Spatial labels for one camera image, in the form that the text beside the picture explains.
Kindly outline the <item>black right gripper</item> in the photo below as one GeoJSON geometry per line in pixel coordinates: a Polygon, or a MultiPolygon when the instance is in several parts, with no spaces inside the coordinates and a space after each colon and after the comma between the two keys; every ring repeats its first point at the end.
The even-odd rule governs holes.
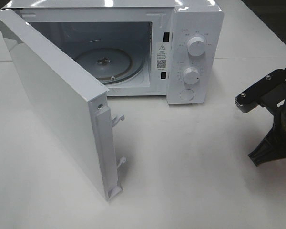
{"type": "Polygon", "coordinates": [[[266,93],[262,96],[263,106],[274,116],[274,123],[248,155],[256,166],[286,158],[286,68],[268,74],[264,83],[266,93]]]}

